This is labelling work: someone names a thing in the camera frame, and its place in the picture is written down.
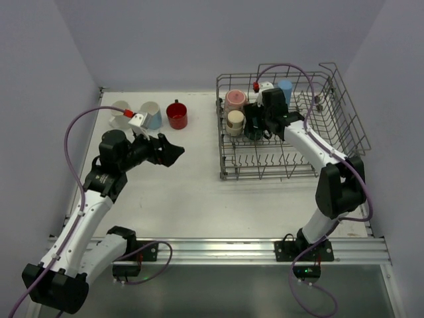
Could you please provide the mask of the dark teal mug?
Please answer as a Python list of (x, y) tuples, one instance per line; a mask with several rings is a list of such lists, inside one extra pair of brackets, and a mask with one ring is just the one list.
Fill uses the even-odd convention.
[(246, 117), (244, 135), (252, 141), (259, 141), (263, 138), (270, 140), (272, 137), (272, 133), (266, 128), (264, 119), (256, 115)]

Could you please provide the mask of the cream small cup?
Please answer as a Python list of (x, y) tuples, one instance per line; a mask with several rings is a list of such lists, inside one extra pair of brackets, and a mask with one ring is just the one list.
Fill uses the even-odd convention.
[(238, 136), (244, 127), (244, 114), (239, 110), (232, 110), (227, 115), (226, 132), (230, 136)]

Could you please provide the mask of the pink patterned mug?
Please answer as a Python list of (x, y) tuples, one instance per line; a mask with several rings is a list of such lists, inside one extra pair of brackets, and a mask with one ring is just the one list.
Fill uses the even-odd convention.
[(224, 110), (228, 114), (231, 111), (244, 111), (244, 106), (248, 103), (247, 96), (245, 92), (239, 89), (232, 89), (228, 91), (225, 95), (225, 104)]

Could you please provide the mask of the light blue mug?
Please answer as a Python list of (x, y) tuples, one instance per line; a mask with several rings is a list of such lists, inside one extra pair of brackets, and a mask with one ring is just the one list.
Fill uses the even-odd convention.
[(157, 130), (162, 126), (162, 114), (159, 104), (154, 101), (147, 101), (140, 106), (140, 111), (151, 116), (148, 126), (150, 130)]

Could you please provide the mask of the red mug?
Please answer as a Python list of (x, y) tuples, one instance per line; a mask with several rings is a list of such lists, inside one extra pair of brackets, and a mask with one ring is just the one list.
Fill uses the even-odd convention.
[(168, 122), (173, 129), (181, 130), (187, 126), (187, 107), (175, 99), (173, 103), (166, 108)]

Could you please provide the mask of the white mug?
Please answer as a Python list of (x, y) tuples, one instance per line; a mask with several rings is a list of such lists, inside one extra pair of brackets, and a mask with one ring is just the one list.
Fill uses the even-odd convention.
[(109, 125), (114, 129), (127, 130), (130, 129), (130, 119), (124, 116), (123, 111), (131, 110), (131, 106), (126, 101), (116, 101), (112, 104), (112, 107), (117, 110), (111, 110), (111, 118), (109, 119)]

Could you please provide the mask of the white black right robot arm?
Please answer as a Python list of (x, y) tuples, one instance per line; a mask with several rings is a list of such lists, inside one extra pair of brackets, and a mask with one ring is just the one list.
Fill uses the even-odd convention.
[(293, 146), (319, 175), (317, 208), (290, 248), (300, 253), (324, 241), (340, 221), (366, 201), (364, 164), (359, 157), (349, 158), (331, 147), (299, 112), (290, 112), (282, 89), (261, 89), (256, 84), (254, 91), (256, 102), (244, 107), (248, 124)]

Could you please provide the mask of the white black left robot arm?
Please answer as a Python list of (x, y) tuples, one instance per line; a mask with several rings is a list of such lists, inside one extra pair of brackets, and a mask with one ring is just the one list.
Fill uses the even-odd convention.
[(110, 263), (138, 258), (144, 249), (157, 247), (156, 241), (139, 246), (133, 230), (114, 226), (96, 247), (87, 250), (100, 221), (127, 184), (127, 172), (145, 161), (170, 167), (184, 152), (162, 133), (138, 135), (133, 141), (120, 130), (104, 133), (76, 210), (39, 264), (27, 264), (23, 270), (30, 298), (60, 313), (77, 313), (90, 285)]

